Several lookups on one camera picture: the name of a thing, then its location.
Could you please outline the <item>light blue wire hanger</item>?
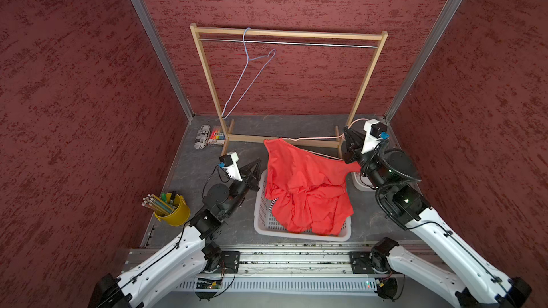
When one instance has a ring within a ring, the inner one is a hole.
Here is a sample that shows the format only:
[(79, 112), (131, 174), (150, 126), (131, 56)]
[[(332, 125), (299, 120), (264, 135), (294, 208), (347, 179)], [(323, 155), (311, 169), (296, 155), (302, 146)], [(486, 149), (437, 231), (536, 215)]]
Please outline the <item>light blue wire hanger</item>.
[[(245, 55), (245, 65), (243, 67), (243, 70), (241, 71), (241, 74), (238, 77), (238, 80), (236, 81), (228, 99), (225, 101), (225, 104), (223, 106), (223, 109), (221, 111), (221, 117), (222, 118), (228, 118), (232, 115), (232, 113), (236, 110), (236, 108), (240, 105), (242, 100), (246, 97), (248, 92), (250, 91), (251, 87), (255, 84), (255, 82), (258, 80), (262, 72), (265, 70), (267, 65), (275, 58), (277, 51), (275, 48), (272, 48), (267, 54), (257, 55), (257, 56), (251, 56), (250, 51), (248, 48), (248, 40), (247, 40), (247, 34), (249, 31), (251, 31), (251, 27), (247, 27), (244, 30), (244, 33), (241, 38), (241, 42), (243, 44), (243, 51)], [(255, 75), (252, 77), (252, 79), (248, 83), (244, 83), (244, 81), (248, 78), (248, 71), (251, 69), (251, 64), (261, 62), (261, 66), (256, 71)]]

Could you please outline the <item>red tank top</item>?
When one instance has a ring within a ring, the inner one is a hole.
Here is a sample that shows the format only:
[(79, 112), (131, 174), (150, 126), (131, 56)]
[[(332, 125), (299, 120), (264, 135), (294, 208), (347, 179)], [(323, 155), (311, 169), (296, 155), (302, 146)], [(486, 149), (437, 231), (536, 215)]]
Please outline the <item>red tank top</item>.
[(265, 196), (274, 200), (272, 215), (288, 232), (338, 235), (354, 214), (346, 178), (358, 163), (324, 158), (283, 141), (267, 140)]

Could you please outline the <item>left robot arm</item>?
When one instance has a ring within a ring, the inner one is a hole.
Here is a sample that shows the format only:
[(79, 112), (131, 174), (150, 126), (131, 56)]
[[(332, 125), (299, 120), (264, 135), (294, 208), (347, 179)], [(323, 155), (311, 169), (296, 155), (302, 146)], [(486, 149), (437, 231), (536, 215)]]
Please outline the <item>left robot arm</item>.
[(118, 277), (102, 277), (88, 306), (153, 307), (183, 280), (221, 267), (222, 251), (215, 239), (246, 194), (259, 190), (261, 160), (240, 168), (232, 161), (223, 169), (232, 183), (212, 186), (202, 199), (202, 208), (184, 223), (181, 232), (140, 265)]

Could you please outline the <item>pink wire hanger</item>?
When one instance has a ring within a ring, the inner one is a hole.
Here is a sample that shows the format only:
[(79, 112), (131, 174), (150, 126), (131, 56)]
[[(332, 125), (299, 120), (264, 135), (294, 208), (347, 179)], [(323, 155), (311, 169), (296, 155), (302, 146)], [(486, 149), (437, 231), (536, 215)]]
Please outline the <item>pink wire hanger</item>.
[[(358, 118), (350, 123), (348, 128), (351, 128), (355, 123), (360, 121), (369, 121), (369, 118)], [(344, 134), (335, 132), (335, 136), (323, 136), (323, 137), (300, 137), (300, 138), (281, 138), (284, 141), (319, 141), (319, 140), (331, 140), (331, 139), (345, 139)]]

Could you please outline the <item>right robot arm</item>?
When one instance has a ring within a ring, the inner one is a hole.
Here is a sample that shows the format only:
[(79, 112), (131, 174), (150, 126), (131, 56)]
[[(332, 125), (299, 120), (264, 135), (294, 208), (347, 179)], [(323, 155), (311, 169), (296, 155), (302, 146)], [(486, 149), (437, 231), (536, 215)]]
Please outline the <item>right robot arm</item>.
[(362, 133), (344, 129), (347, 164), (357, 163), (375, 191), (375, 202), (399, 228), (417, 235), (450, 268), (423, 260), (399, 242), (383, 238), (370, 251), (375, 272), (397, 272), (430, 289), (453, 307), (522, 307), (532, 288), (510, 278), (468, 245), (412, 187), (421, 181), (410, 157), (390, 146), (388, 127), (367, 125)]

